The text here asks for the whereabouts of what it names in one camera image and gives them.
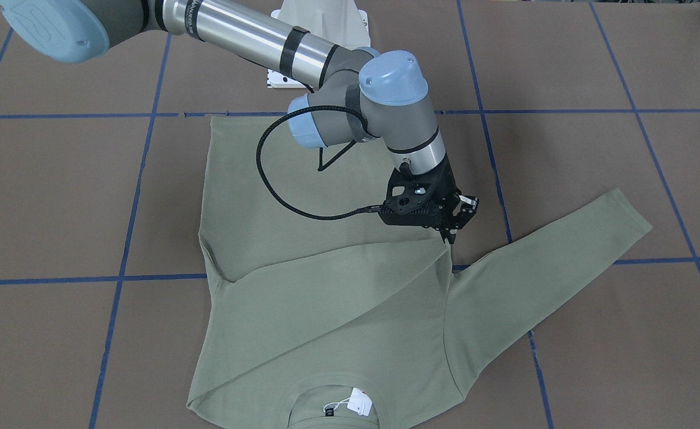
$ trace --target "green shirt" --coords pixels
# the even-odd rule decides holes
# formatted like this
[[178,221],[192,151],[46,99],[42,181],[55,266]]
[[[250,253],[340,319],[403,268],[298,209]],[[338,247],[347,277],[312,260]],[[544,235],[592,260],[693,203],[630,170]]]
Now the green shirt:
[[[485,366],[651,226],[615,189],[452,274],[436,231],[281,207],[254,152],[272,119],[216,117],[200,241],[211,315],[188,407],[226,429],[407,429],[463,401]],[[285,200],[333,215],[383,199],[390,157],[359,144],[325,173],[278,128],[263,168]],[[366,391],[368,416],[323,406]]]

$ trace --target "white mounting plate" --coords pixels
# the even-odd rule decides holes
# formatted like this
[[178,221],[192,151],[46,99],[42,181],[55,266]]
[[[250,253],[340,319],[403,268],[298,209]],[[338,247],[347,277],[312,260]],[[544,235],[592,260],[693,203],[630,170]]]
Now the white mounting plate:
[[[270,16],[274,18],[278,18],[278,14],[281,12],[281,9],[276,9],[275,11],[270,12]],[[363,21],[363,26],[366,27],[366,32],[369,31],[368,29],[368,14],[366,11],[361,11],[360,12],[360,19]],[[296,81],[294,79],[290,79],[281,73],[278,73],[278,71],[275,70],[267,70],[267,87],[268,88],[303,88],[304,85],[301,84],[299,81]]]

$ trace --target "black rubber ring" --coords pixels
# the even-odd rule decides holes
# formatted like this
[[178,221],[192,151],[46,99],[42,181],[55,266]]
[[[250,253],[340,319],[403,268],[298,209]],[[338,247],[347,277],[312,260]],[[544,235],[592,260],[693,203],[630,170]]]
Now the black rubber ring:
[[437,131],[434,131],[433,136],[431,136],[424,143],[419,144],[417,147],[412,147],[411,149],[405,149],[405,150],[392,149],[391,147],[387,147],[387,149],[390,150],[390,152],[392,152],[393,154],[401,154],[401,155],[412,154],[417,150],[422,150],[422,149],[424,149],[424,147],[429,146],[429,144],[432,143],[434,141],[434,139],[437,138],[438,135],[440,135],[440,128],[439,127],[437,127]]
[[200,38],[199,30],[197,29],[199,9],[202,7],[203,2],[204,0],[188,0],[188,3],[186,3],[186,32],[198,41],[204,41]]
[[334,45],[331,47],[331,51],[328,51],[328,56],[326,57],[326,62],[323,63],[323,70],[321,70],[321,78],[318,81],[318,87],[323,86],[323,80],[326,79],[326,72],[328,71],[328,63],[331,62],[331,57],[334,56],[334,52],[337,51],[339,45]]
[[281,64],[279,65],[279,72],[286,76],[292,77],[292,66],[294,65],[294,56],[298,49],[300,49],[301,40],[303,40],[304,35],[306,35],[308,30],[304,30],[301,27],[293,27],[289,36],[287,36],[287,41],[284,42],[284,50],[281,51]]
[[143,25],[141,26],[141,30],[138,33],[142,33],[146,31],[146,27],[148,27],[148,18],[149,18],[149,13],[148,13],[148,0],[141,0],[141,5],[143,6]]
[[154,19],[156,19],[159,28],[167,31],[167,27],[164,26],[164,0],[154,0]]

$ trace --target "clothing tag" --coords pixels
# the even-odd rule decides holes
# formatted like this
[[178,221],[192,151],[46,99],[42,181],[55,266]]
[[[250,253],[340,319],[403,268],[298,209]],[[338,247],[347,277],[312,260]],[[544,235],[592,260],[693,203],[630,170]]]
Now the clothing tag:
[[350,399],[347,400],[347,409],[357,412],[358,415],[367,417],[371,413],[371,406],[374,402],[368,397],[365,391],[359,388],[352,389],[352,394],[350,394]]

